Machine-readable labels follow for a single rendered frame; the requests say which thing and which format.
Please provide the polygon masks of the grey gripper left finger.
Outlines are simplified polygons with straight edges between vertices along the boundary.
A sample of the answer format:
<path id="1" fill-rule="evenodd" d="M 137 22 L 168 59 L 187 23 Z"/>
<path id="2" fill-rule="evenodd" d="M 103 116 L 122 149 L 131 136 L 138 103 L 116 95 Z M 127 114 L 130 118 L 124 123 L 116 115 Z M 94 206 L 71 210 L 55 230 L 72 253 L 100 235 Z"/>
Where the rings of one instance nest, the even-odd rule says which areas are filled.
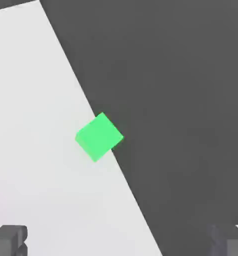
<path id="1" fill-rule="evenodd" d="M 28 256 L 25 241 L 28 228 L 25 225 L 2 225 L 0 227 L 0 256 Z"/>

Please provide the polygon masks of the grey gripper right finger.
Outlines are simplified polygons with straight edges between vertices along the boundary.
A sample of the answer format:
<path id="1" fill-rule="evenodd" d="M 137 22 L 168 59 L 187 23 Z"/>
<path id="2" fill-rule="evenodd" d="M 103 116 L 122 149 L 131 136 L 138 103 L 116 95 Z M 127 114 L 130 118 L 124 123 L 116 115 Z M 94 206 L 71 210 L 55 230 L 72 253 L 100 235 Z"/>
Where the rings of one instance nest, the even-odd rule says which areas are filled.
<path id="1" fill-rule="evenodd" d="M 232 224 L 211 225 L 211 249 L 208 256 L 238 256 L 238 227 Z"/>

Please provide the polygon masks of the small green cube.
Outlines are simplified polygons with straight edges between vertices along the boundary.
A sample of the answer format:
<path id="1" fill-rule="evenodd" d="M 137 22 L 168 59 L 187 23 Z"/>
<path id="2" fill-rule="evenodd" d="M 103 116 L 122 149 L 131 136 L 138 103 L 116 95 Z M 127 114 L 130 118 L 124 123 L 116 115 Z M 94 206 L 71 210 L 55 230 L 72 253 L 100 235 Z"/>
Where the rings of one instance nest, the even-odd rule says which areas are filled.
<path id="1" fill-rule="evenodd" d="M 124 136 L 103 112 L 80 129 L 75 136 L 75 141 L 94 162 L 123 139 Z"/>

